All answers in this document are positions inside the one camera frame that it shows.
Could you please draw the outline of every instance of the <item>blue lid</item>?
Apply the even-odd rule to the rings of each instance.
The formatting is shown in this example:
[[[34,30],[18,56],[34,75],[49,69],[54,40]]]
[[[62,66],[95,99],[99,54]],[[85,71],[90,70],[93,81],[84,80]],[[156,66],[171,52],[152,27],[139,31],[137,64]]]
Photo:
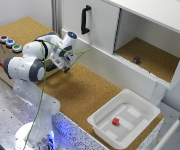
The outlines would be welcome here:
[[[7,40],[7,43],[14,43],[14,40]]]

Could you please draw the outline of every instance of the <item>cabinet shelf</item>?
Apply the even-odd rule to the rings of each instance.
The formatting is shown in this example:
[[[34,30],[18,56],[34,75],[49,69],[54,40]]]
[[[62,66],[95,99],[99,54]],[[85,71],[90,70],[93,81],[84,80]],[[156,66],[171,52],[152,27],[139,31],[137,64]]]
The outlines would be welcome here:
[[[140,57],[140,67],[156,76],[171,82],[180,58],[173,56],[139,38],[134,38],[120,49],[116,54],[133,61],[135,56]]]

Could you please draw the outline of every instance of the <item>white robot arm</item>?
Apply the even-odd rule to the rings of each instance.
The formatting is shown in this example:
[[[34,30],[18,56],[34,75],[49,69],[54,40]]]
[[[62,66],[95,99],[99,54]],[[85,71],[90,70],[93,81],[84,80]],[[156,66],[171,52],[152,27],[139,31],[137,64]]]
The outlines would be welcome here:
[[[39,82],[44,77],[46,71],[42,62],[44,56],[45,59],[50,58],[53,65],[66,73],[76,60],[76,54],[71,51],[76,41],[77,36],[72,32],[68,32],[63,40],[51,32],[26,44],[23,48],[23,57],[8,57],[4,61],[3,68],[8,77],[14,80],[13,89],[15,93],[22,100],[38,108],[42,91],[33,82]],[[45,147],[54,150],[56,147],[55,142],[53,141],[51,145],[46,145],[45,139],[50,137],[52,133],[52,115],[58,113],[59,109],[60,102],[44,93],[41,110],[34,123],[25,150],[44,150]],[[24,135],[24,139],[19,138],[15,142],[15,149],[22,150],[24,148],[27,134],[28,131]]]

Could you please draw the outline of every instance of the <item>cabinet door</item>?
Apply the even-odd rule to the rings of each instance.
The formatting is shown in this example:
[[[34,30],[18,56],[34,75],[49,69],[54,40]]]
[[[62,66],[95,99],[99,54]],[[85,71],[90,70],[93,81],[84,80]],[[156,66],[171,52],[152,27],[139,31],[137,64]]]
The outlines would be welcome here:
[[[82,10],[86,5],[86,28],[89,33],[81,34]],[[64,0],[62,28],[72,31],[85,42],[112,54],[119,18],[119,8],[103,0]]]

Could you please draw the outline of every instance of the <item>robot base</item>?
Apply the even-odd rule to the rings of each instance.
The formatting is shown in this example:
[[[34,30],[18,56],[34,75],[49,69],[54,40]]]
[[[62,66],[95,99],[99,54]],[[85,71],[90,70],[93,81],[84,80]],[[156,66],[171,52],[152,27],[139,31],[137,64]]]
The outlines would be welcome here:
[[[22,126],[15,134],[14,137],[14,150],[23,150],[25,146],[25,137],[27,136],[28,132],[30,131],[32,126],[32,122],[25,124]],[[30,146],[26,145],[24,150],[39,150],[39,147],[31,148]],[[59,144],[59,139],[55,140],[55,146]]]

